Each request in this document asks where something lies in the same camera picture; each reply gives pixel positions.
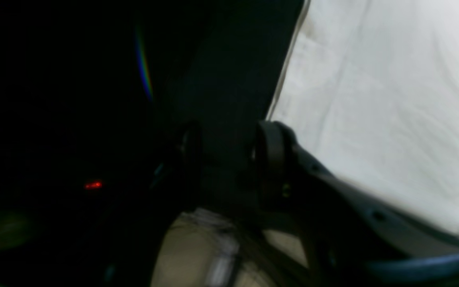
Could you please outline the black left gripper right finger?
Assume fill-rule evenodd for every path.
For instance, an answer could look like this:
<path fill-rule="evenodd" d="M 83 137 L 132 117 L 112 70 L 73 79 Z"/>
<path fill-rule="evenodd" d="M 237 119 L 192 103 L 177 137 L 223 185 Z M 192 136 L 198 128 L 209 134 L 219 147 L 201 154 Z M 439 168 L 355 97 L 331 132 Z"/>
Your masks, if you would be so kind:
<path fill-rule="evenodd" d="M 281 122 L 256 126 L 264 209 L 298 228 L 314 287 L 459 287 L 459 238 L 335 177 Z"/>

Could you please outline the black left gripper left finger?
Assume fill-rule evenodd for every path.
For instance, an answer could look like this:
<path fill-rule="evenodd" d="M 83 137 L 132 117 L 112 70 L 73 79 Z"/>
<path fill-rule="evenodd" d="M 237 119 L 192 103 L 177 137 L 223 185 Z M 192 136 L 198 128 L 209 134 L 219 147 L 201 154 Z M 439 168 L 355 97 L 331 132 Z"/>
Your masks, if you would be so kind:
<path fill-rule="evenodd" d="M 126 286 L 149 287 L 168 229 L 196 200 L 202 131 L 182 126 L 146 166 L 126 207 Z"/>

